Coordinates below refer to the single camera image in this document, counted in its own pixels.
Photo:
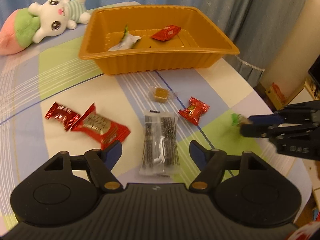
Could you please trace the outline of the large red snack packet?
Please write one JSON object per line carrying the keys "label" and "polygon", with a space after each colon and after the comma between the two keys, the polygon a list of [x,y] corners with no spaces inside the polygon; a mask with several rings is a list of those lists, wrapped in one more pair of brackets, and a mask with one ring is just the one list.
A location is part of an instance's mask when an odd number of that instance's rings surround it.
{"label": "large red snack packet", "polygon": [[102,150],[115,141],[123,142],[131,133],[128,127],[97,113],[94,103],[71,127],[71,131],[84,132],[99,142]]}

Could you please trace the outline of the white green snack pouch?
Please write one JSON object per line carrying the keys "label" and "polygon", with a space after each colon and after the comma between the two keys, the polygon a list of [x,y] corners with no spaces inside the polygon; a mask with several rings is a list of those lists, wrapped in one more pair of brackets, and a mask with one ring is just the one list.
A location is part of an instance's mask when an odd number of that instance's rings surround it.
{"label": "white green snack pouch", "polygon": [[131,49],[141,39],[142,38],[140,36],[135,36],[130,34],[128,25],[126,25],[121,41],[115,46],[111,47],[108,51],[119,51],[119,50]]}

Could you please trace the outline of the red snack in basket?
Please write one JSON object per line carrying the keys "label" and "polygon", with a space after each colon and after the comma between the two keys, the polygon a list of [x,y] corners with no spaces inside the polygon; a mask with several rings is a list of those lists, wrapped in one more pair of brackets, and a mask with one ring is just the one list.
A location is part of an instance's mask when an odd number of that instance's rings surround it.
{"label": "red snack in basket", "polygon": [[168,41],[176,36],[181,31],[181,28],[176,25],[167,25],[157,33],[151,35],[151,38],[157,41]]}

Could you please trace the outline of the red twisted candy wrapper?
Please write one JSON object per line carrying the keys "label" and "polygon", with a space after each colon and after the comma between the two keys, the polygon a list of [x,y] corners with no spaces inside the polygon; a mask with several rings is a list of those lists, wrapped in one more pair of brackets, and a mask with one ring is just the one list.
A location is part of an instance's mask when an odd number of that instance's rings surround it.
{"label": "red twisted candy wrapper", "polygon": [[54,102],[47,114],[44,116],[45,119],[55,119],[63,124],[65,131],[69,131],[71,127],[80,119],[81,115],[74,110]]}

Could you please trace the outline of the green candy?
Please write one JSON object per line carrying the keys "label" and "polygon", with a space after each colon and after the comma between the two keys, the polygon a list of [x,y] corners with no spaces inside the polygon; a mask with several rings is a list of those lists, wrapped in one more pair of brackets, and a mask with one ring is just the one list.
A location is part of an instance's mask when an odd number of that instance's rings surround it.
{"label": "green candy", "polygon": [[242,126],[246,124],[251,124],[252,122],[249,120],[249,118],[241,115],[241,114],[236,114],[232,113],[231,114],[231,119],[232,119],[232,126]]}

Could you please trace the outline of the checkered tablecloth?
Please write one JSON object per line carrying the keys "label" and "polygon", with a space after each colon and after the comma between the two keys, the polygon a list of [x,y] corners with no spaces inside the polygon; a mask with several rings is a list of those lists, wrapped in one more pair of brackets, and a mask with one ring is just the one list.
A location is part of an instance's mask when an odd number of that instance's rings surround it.
{"label": "checkered tablecloth", "polygon": [[[269,163],[300,191],[302,204],[312,185],[301,159],[278,154],[267,139],[243,137],[232,126],[232,113],[270,114],[254,89],[223,57],[208,68],[153,70],[106,75],[93,60],[79,58],[87,25],[55,37],[46,37],[15,55],[1,57],[1,234],[17,224],[10,205],[17,185],[59,152],[83,155],[101,148],[84,132],[65,131],[55,119],[45,119],[54,102],[83,115],[94,103],[96,112],[129,128],[122,154],[112,173],[121,184],[181,183],[189,186],[199,168],[189,154],[195,140],[207,149],[229,155],[251,151]],[[172,90],[166,103],[151,101],[150,86]],[[210,105],[195,126],[179,115],[195,97]],[[171,176],[139,173],[144,146],[144,112],[171,112],[177,116],[180,172]]]}

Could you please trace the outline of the small red candy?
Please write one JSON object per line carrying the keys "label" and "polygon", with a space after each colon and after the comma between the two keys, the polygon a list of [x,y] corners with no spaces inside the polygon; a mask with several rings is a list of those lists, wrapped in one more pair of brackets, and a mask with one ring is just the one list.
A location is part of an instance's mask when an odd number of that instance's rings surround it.
{"label": "small red candy", "polygon": [[191,122],[195,126],[198,126],[201,115],[206,113],[209,108],[210,105],[195,97],[191,97],[189,99],[189,106],[184,110],[179,110],[178,113],[180,116],[185,118],[185,120]]}

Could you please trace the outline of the clear wrapped brown candy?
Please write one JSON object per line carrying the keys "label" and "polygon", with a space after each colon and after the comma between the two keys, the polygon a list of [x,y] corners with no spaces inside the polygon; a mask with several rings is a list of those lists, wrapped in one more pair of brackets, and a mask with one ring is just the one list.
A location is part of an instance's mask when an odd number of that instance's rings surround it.
{"label": "clear wrapped brown candy", "polygon": [[166,103],[169,100],[173,99],[176,96],[176,93],[166,88],[150,86],[148,96],[151,101]]}

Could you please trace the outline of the pink green bunny plush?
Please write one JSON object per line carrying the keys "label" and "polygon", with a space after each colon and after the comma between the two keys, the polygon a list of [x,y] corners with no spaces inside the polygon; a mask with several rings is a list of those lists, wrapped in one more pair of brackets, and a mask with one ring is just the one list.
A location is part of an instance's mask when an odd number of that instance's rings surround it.
{"label": "pink green bunny plush", "polygon": [[86,0],[48,0],[17,9],[1,28],[1,55],[12,55],[25,50],[45,37],[61,35],[66,29],[87,24],[91,18]]}

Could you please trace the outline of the black clear snack packet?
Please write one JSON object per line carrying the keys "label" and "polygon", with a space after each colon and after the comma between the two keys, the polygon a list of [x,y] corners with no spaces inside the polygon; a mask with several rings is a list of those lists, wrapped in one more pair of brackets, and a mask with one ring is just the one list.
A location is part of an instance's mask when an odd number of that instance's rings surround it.
{"label": "black clear snack packet", "polygon": [[139,173],[171,176],[180,172],[177,149],[177,116],[171,112],[144,112],[144,146]]}

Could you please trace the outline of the orange plastic basket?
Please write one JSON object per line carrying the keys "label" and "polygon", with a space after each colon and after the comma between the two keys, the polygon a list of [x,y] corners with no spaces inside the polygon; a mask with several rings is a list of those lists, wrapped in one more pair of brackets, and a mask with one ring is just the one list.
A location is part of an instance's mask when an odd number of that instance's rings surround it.
{"label": "orange plastic basket", "polygon": [[92,13],[79,58],[106,75],[208,68],[236,45],[203,12],[178,5],[104,8]]}

